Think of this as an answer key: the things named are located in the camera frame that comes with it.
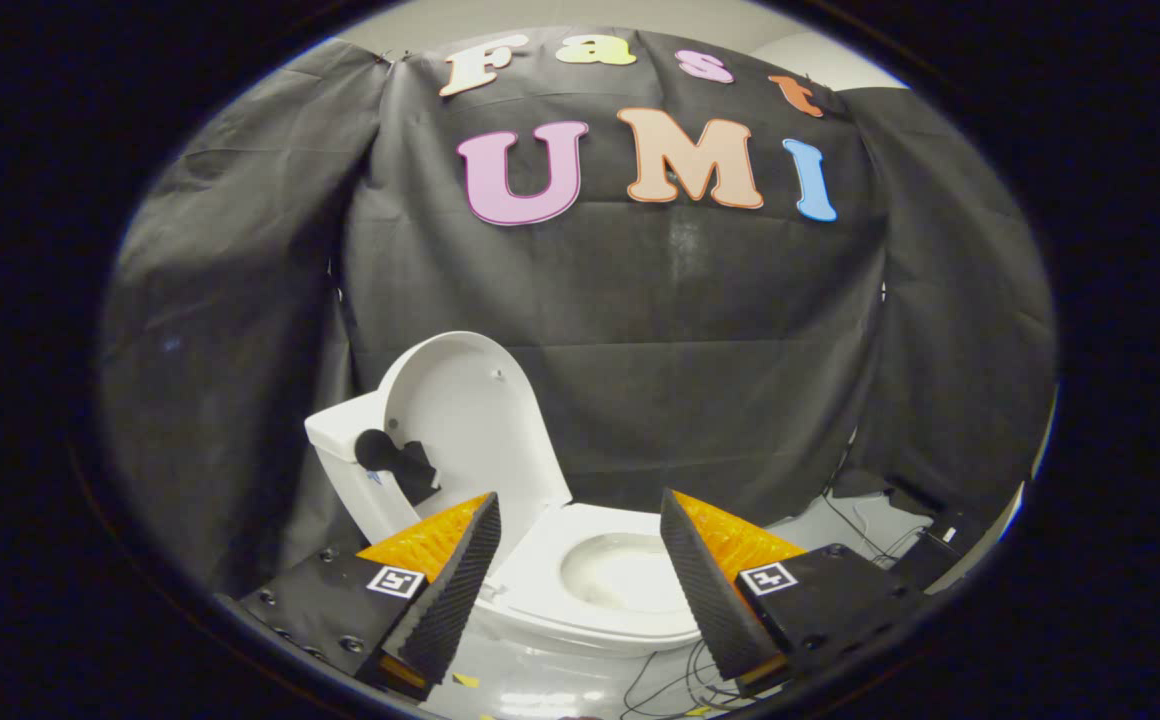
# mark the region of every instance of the black textured finger pad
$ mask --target black textured finger pad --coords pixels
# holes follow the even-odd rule
[[[442,683],[496,554],[499,536],[499,497],[493,492],[474,511],[447,567],[389,635],[384,652],[406,661],[429,682]]]
[[[778,655],[771,639],[727,581],[670,489],[661,503],[661,538],[699,637],[723,678],[744,675]]]

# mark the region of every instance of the letter cutout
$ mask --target letter cutout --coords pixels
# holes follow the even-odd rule
[[[791,77],[768,77],[767,79],[780,86],[780,89],[785,94],[785,100],[789,100],[790,106],[806,112],[810,117],[824,117],[824,110],[817,108],[817,106],[810,104],[809,102],[810,96],[812,96],[812,90],[807,90],[807,88],[799,86],[796,79]]]
[[[718,205],[757,210],[762,195],[753,184],[749,167],[749,129],[731,119],[705,123],[699,141],[682,132],[682,128],[664,110],[625,108],[616,117],[635,131],[638,154],[638,181],[629,187],[629,196],[639,202],[672,202],[677,187],[664,176],[669,165],[691,201],[704,197],[709,179],[717,169],[718,183],[711,197]]]
[[[628,65],[638,59],[629,53],[629,44],[609,35],[577,35],[561,42],[563,50],[554,54],[563,63],[603,63],[607,65]]]
[[[469,50],[461,50],[459,53],[449,54],[447,60],[451,63],[451,81],[448,81],[447,87],[438,90],[438,95],[447,97],[457,94],[457,92],[471,90],[471,88],[487,85],[496,79],[496,73],[487,71],[487,65],[502,68],[513,59],[510,48],[521,48],[528,42],[530,38],[524,35],[512,35],[484,42]]]
[[[677,67],[686,70],[689,77],[712,79],[713,82],[734,82],[735,78],[722,66],[712,54],[696,53],[695,50],[679,50],[675,58],[682,60]]]
[[[803,187],[803,199],[798,201],[799,213],[821,223],[836,220],[838,211],[828,204],[828,191],[824,190],[822,152],[805,141],[791,138],[784,141],[784,146],[793,157],[793,167],[798,170],[798,184]]]
[[[465,157],[469,208],[495,225],[529,225],[565,213],[580,196],[580,136],[586,132],[589,126],[575,119],[535,129],[548,147],[549,184],[530,196],[508,188],[508,150],[517,133],[488,132],[462,141],[456,152]]]

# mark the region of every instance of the toilet lid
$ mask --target toilet lid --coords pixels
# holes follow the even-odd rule
[[[442,489],[420,518],[495,490],[501,551],[515,547],[549,507],[571,501],[544,417],[522,368],[480,334],[438,334],[384,374],[384,424],[398,446],[420,441]]]

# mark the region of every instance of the toilet bowl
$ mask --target toilet bowl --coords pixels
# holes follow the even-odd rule
[[[640,656],[699,639],[659,515],[572,502],[530,383],[496,342],[438,334],[412,347],[375,392],[305,421],[332,486],[369,541],[495,490],[501,543],[474,613],[543,650]],[[415,506],[387,470],[362,468],[368,429],[419,441],[438,490]]]

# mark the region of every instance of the black backdrop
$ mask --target black backdrop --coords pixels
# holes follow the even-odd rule
[[[1066,378],[1014,552],[927,660],[841,715],[1160,717],[1160,5],[841,5],[973,95],[984,146],[1064,238],[1051,260]],[[85,339],[142,191],[133,168],[154,167],[224,88],[358,10],[0,17],[0,715],[314,712],[138,577],[88,510],[63,430],[85,413]]]
[[[392,65],[324,42],[169,154],[119,250],[97,374],[113,483],[174,561],[241,596],[350,537],[302,420],[449,330],[525,370],[575,501],[653,512],[670,487],[764,525],[805,510],[855,437],[839,496],[899,474],[987,528],[1041,445],[1054,317],[1028,219],[958,131],[913,92],[802,78],[809,117],[767,81],[782,70],[698,41],[503,32],[529,44],[449,99],[442,59],[503,35]],[[588,32],[641,60],[553,58]],[[681,48],[735,82],[680,72]],[[631,202],[630,106],[690,137],[749,128],[763,206]],[[575,204],[510,228],[470,213],[458,143],[559,119],[589,128]],[[793,210],[790,136],[822,152],[836,220]],[[508,176],[543,187],[545,157],[513,151]]]

